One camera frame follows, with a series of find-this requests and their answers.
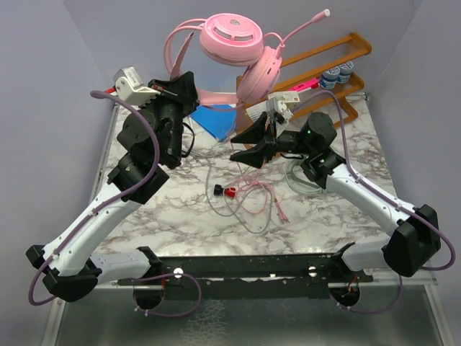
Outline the mint green headphones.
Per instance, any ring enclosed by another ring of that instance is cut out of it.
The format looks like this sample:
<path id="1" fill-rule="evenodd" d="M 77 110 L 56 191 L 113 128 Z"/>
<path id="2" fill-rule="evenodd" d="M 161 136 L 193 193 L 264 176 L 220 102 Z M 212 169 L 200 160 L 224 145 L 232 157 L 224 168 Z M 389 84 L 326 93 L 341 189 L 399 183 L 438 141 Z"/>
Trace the mint green headphones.
<path id="1" fill-rule="evenodd" d="M 317 186 L 298 175 L 301 173 L 300 160 L 289 161 L 284 170 L 285 182 L 288 187 L 299 195 L 320 195 L 327 193 L 327 190 Z"/>

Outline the pink grey headphones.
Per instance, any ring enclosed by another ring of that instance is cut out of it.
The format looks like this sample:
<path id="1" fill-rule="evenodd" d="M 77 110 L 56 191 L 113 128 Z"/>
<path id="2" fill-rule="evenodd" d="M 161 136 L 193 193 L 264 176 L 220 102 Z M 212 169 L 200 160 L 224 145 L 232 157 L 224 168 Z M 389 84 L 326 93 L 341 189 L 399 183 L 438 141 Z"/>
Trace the pink grey headphones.
<path id="1" fill-rule="evenodd" d="M 180 75 L 180 66 L 192 39 L 198 32 L 200 46 L 206 56 L 227 66 L 240 66 L 246 70 L 234 94 L 209 92 L 198 89 L 198 100 L 203 107 L 216 105 L 241 106 L 266 97 L 278 80 L 282 67 L 282 52 L 287 41 L 309 25 L 331 15 L 329 9 L 317 13 L 286 37 L 275 32 L 264 34 L 255 21 L 240 14 L 219 13 L 207 19 L 189 19 L 178 25 L 164 44 L 164 63 L 171 78 Z M 171 43 L 178 32 L 189 30 L 175 60 L 171 59 Z"/>

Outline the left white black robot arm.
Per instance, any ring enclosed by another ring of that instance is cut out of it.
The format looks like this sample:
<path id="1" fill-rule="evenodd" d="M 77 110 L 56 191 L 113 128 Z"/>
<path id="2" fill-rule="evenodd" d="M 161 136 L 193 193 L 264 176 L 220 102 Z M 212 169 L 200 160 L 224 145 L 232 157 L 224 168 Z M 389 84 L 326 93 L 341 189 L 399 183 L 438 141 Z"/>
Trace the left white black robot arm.
<path id="1" fill-rule="evenodd" d="M 160 259 L 149 247 L 124 254 L 101 255 L 95 249 L 103 240 L 167 182 L 162 169 L 176 169 L 183 157 L 183 119 L 198 106 L 198 92 L 191 71 L 148 84 L 147 101 L 136 105 L 127 97 L 94 90 L 95 99 L 110 99 L 130 111 L 117 139 L 125 155 L 108 174 L 107 182 L 58 237 L 46 245 L 32 245 L 26 257 L 37 270 L 28 292 L 34 298 L 42 281 L 52 299 L 75 302 L 100 284 L 133 280 L 151 284 L 162 275 Z"/>

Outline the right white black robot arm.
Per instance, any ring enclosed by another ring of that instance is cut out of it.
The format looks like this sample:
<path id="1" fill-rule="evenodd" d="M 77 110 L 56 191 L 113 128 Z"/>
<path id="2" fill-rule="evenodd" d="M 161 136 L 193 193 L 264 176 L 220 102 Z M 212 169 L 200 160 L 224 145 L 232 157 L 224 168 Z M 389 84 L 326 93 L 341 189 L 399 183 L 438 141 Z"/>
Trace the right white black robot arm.
<path id="1" fill-rule="evenodd" d="M 260 169 L 276 154 L 303 156 L 301 168 L 309 181 L 347 199 L 370 216 L 387 234 L 381 241 L 350 243 L 331 263 L 331 274 L 346 282 L 364 269 L 389 268 L 409 278 L 423 268 L 441 247 L 437 212 L 428 205 L 417 208 L 373 184 L 331 148 L 337 136 L 331 118 L 312 113 L 299 131 L 276 132 L 278 122 L 266 113 L 232 143 L 250 145 L 231 155 L 231 161 Z"/>

